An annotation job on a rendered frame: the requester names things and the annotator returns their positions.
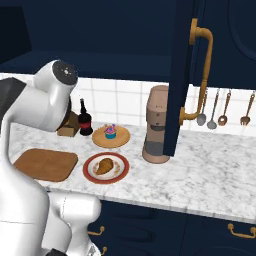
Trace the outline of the blue pink cupcake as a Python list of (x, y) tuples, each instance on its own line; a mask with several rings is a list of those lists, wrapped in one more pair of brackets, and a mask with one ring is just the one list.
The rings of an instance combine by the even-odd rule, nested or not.
[(116, 137), (116, 127), (114, 124), (104, 126), (104, 134), (107, 139), (114, 139)]

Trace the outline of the grey metal ladle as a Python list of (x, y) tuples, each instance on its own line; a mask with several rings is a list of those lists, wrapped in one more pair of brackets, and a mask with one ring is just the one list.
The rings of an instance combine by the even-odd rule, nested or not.
[(206, 115), (204, 113), (205, 106), (206, 106), (206, 100), (207, 100), (207, 96), (206, 95), (204, 96), (203, 105), (202, 105), (202, 111), (201, 111), (201, 113), (197, 117), (197, 124), (199, 126), (203, 126), (205, 124), (205, 122), (206, 122)]

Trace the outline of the brown cardboard box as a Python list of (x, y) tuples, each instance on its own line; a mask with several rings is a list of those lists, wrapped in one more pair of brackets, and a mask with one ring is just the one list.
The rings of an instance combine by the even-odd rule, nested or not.
[(67, 122), (60, 129), (57, 130), (57, 135), (74, 137), (79, 129), (80, 125), (78, 123), (78, 115), (71, 111)]

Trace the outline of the navy lower cabinet front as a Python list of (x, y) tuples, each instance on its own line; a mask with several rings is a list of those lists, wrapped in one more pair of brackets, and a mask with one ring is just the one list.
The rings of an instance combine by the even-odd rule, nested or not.
[(90, 231), (105, 228), (91, 240), (99, 249), (107, 247), (104, 256), (179, 256), (186, 224), (182, 213), (101, 201), (99, 218)]
[(186, 221), (180, 256), (256, 256), (256, 238), (244, 239), (233, 236), (234, 231), (249, 234), (256, 224), (189, 215)]

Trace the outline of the round wooden plate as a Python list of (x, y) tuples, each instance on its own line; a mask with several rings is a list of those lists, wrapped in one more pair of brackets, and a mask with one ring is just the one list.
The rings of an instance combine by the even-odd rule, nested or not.
[(113, 139), (108, 139), (105, 136), (106, 127), (103, 126), (97, 130), (95, 130), (92, 134), (92, 141), (99, 147), (103, 148), (118, 148), (125, 145), (130, 140), (129, 131), (122, 127), (116, 126), (116, 137)]

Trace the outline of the brown croissant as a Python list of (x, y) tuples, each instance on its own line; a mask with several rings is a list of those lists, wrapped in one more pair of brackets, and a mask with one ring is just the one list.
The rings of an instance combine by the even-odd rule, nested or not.
[(110, 158), (104, 158), (99, 162), (99, 168), (96, 171), (97, 175), (104, 175), (114, 167), (113, 160)]

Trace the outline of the navy open wall cabinet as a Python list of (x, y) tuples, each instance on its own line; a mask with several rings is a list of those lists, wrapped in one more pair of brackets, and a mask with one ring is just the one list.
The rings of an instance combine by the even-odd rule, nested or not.
[(176, 0), (0, 0), (0, 71), (166, 82)]

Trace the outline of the wooden hanging spoon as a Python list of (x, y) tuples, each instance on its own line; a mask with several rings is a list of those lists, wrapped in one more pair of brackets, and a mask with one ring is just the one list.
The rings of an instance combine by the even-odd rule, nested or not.
[(224, 107), (224, 112), (223, 114), (218, 118), (218, 125), (219, 126), (225, 126), (227, 123), (227, 116), (226, 116), (226, 112), (227, 112), (227, 107), (230, 101), (230, 97), (231, 97), (231, 92), (227, 93), (226, 96), (226, 102), (225, 102), (225, 107)]

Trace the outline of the wooden hanging fork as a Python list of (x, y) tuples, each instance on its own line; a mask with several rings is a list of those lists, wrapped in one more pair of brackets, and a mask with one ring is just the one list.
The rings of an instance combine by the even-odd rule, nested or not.
[(249, 100), (249, 104), (248, 104), (246, 115), (240, 118), (240, 124), (242, 126), (247, 126), (249, 124), (249, 122), (250, 122), (249, 112), (250, 112), (250, 109), (252, 107), (254, 98), (255, 98), (255, 93), (252, 93), (251, 96), (250, 96), (250, 100)]

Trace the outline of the navy open cabinet door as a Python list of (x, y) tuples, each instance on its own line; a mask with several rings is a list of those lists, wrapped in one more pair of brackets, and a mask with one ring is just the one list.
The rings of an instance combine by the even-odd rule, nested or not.
[(189, 45), (191, 21), (197, 16), (200, 0), (176, 0), (172, 36), (171, 68), (163, 153), (175, 155), (179, 135), (180, 108), (188, 90), (192, 47)]

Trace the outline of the wooden cutting board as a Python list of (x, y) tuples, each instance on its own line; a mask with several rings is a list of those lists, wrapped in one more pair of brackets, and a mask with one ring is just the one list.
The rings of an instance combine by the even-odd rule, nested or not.
[(33, 148), (26, 150), (14, 166), (33, 179), (61, 182), (69, 177), (77, 162), (75, 153)]

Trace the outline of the dark bottle red label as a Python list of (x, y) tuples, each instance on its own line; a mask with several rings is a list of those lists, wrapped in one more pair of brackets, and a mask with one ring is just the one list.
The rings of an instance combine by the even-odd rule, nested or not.
[(83, 136), (89, 136), (93, 133), (93, 129), (91, 126), (92, 117), (87, 112), (84, 104), (84, 99), (80, 99), (80, 115), (78, 116), (78, 123), (80, 125), (80, 134)]

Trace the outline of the red rimmed white plate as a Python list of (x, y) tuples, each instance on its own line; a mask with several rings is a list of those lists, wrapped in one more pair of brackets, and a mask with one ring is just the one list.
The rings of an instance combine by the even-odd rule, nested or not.
[[(99, 168), (99, 162), (104, 158), (113, 160), (114, 167), (104, 175), (97, 175), (96, 171)], [(90, 157), (83, 166), (84, 176), (95, 184), (111, 184), (122, 180), (129, 171), (128, 160), (114, 152), (98, 153)]]

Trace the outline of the navy closed cabinet door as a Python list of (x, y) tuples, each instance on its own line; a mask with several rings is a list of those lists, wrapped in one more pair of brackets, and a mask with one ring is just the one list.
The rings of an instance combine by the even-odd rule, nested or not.
[(197, 18), (213, 34), (208, 86), (256, 90), (256, 0), (200, 0)]

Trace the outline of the grey metal spoon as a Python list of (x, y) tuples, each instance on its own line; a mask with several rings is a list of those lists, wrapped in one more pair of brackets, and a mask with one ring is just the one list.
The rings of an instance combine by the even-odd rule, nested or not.
[(214, 115), (215, 115), (215, 110), (216, 110), (217, 103), (218, 103), (219, 91), (220, 91), (220, 89), (217, 89), (215, 100), (214, 100), (214, 105), (213, 105), (213, 110), (212, 110), (212, 114), (211, 114), (211, 119), (207, 123), (207, 127), (210, 130), (214, 130), (217, 127), (217, 123), (214, 121)]

